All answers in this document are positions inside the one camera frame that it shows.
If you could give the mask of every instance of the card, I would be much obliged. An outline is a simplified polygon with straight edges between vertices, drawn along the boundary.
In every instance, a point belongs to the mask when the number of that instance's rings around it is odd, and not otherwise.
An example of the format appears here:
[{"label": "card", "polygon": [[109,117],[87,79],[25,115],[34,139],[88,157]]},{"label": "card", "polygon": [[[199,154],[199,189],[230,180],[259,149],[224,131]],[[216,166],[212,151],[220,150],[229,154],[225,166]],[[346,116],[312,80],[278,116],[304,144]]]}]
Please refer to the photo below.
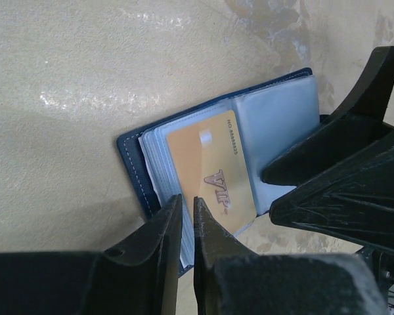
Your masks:
[{"label": "card", "polygon": [[232,234],[256,217],[233,110],[173,131],[167,142],[191,217],[195,196]]}]

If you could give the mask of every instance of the wallet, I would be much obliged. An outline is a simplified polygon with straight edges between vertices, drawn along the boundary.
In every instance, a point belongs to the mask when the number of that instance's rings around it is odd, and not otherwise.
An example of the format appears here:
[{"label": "wallet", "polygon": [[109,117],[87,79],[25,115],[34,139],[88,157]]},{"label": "wallet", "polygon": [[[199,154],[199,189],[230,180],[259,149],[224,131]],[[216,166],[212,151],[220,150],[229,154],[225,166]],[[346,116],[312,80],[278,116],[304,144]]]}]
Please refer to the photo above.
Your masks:
[{"label": "wallet", "polygon": [[194,262],[192,199],[239,234],[293,186],[261,181],[262,170],[319,126],[317,83],[304,68],[139,127],[117,146],[146,216],[183,195],[181,272]]}]

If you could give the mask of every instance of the wallet stitching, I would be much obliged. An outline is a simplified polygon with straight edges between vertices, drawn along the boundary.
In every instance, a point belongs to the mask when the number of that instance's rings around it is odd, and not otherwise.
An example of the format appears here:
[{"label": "wallet stitching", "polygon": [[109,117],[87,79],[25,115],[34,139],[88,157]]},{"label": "wallet stitching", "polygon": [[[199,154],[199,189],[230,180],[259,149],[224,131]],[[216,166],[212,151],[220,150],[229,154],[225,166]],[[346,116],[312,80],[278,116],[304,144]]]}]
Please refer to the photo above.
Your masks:
[{"label": "wallet stitching", "polygon": [[[299,76],[302,76],[302,75],[309,75],[309,72],[300,72],[300,73],[298,73],[298,74],[291,75],[290,77],[287,77],[287,78],[285,78],[285,79],[283,79],[283,80],[274,82],[273,84],[267,85],[266,87],[272,87],[272,86],[274,86],[274,85],[276,85],[276,84],[278,84],[278,83],[281,83],[281,82],[287,81],[287,80],[289,80],[289,79],[293,79],[294,77],[299,77]],[[140,182],[139,176],[137,175],[136,168],[135,168],[135,166],[133,165],[133,160],[132,160],[131,157],[130,157],[129,150],[127,149],[127,145],[126,145],[126,142],[127,142],[128,140],[133,139],[133,138],[137,138],[138,136],[141,136],[142,134],[143,134],[143,131],[142,131],[141,133],[136,133],[136,134],[133,135],[133,136],[129,136],[128,138],[126,138],[126,139],[124,140],[123,145],[124,145],[124,148],[125,148],[125,152],[127,153],[127,157],[129,158],[131,167],[133,168],[134,175],[136,176],[136,181],[137,181],[137,183],[140,185],[140,189],[141,189],[141,191],[142,191],[143,198],[144,198],[144,200],[146,201],[147,208],[148,208],[148,210],[150,211],[150,215],[152,215],[152,217],[153,217],[153,213],[152,213],[152,211],[150,210],[149,201],[148,201],[148,199],[147,199],[147,197],[146,197],[146,193],[144,192],[143,185],[142,185],[142,183]]]},{"label": "wallet stitching", "polygon": [[128,138],[126,138],[126,139],[124,140],[123,145],[124,145],[124,148],[125,148],[125,152],[127,153],[127,157],[129,158],[131,167],[133,168],[134,175],[136,176],[136,181],[137,181],[137,183],[139,183],[139,185],[140,185],[140,189],[141,189],[141,191],[142,191],[144,200],[146,201],[146,204],[147,204],[147,209],[150,210],[149,201],[147,200],[146,194],[145,194],[144,189],[143,189],[143,185],[142,185],[142,183],[140,182],[139,176],[137,175],[136,168],[135,168],[135,166],[133,165],[133,160],[131,159],[129,150],[127,149],[127,145],[126,145],[126,142],[127,142],[128,140],[133,139],[133,138],[136,138],[136,137],[138,137],[138,136],[141,136],[142,134],[143,134],[143,132],[141,132],[141,133],[136,133],[136,134],[133,135],[133,136],[129,136]]}]

